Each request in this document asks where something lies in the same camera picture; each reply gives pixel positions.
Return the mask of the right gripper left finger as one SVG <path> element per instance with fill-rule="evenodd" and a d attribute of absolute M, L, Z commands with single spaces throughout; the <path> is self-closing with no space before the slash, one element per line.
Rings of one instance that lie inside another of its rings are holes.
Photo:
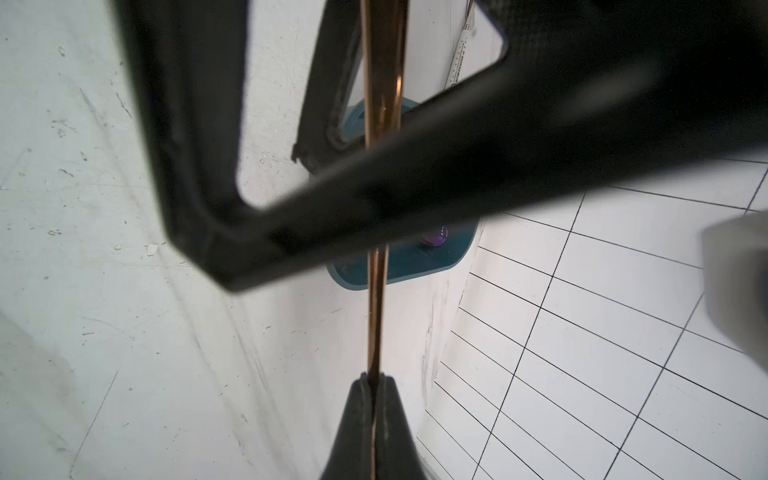
<path fill-rule="evenodd" d="M 368 480 L 373 472 L 373 397 L 363 373 L 350 387 L 322 480 Z"/>

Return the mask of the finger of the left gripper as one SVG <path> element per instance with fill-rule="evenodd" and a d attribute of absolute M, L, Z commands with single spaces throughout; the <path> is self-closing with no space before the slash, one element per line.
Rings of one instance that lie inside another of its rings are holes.
<path fill-rule="evenodd" d="M 323 10 L 292 159 L 317 174 L 364 146 L 345 137 L 343 118 L 362 58 L 360 3 L 328 0 Z"/>
<path fill-rule="evenodd" d="M 114 5 L 166 235 L 242 291 L 440 224 L 764 147 L 763 1 L 484 1 L 506 41 L 266 208 L 236 182 L 245 1 Z"/>

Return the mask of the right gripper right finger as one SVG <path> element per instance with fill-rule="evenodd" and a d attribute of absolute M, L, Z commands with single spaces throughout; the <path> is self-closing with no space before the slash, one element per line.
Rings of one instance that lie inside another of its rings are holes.
<path fill-rule="evenodd" d="M 381 374 L 373 397 L 372 479 L 424 480 L 395 380 Z"/>

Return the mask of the rose gold long spoon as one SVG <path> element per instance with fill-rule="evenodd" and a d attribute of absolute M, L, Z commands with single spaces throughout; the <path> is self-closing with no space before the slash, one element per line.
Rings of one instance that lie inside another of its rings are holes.
<path fill-rule="evenodd" d="M 400 129 L 409 2 L 363 0 L 360 5 L 363 47 L 365 146 Z M 388 275 L 386 244 L 368 254 L 367 380 L 377 389 L 381 375 L 384 292 Z"/>

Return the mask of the teal plastic storage box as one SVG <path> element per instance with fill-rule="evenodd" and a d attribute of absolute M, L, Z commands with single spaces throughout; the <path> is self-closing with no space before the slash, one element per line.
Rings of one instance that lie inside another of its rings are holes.
<path fill-rule="evenodd" d="M 458 265 L 472 246 L 478 222 L 448 226 L 447 237 L 438 246 L 419 238 L 394 242 L 389 246 L 387 283 L 394 284 L 431 275 Z M 326 264 L 330 277 L 342 288 L 361 291 L 368 288 L 368 255 L 354 254 Z"/>

